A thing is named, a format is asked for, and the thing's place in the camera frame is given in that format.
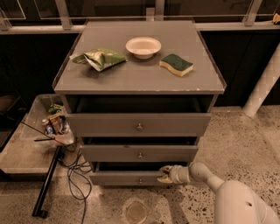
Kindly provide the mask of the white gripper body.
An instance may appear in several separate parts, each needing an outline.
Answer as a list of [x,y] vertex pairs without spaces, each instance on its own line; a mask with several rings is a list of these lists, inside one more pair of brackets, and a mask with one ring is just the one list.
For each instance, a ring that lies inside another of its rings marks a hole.
[[169,178],[175,184],[188,184],[190,172],[187,166],[174,165],[169,171]]

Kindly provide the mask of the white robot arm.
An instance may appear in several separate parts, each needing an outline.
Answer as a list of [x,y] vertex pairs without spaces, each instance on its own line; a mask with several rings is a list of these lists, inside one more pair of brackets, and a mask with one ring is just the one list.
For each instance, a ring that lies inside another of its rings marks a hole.
[[250,187],[237,180],[224,181],[202,163],[166,165],[159,170],[161,183],[206,184],[215,193],[215,224],[280,224],[277,213]]

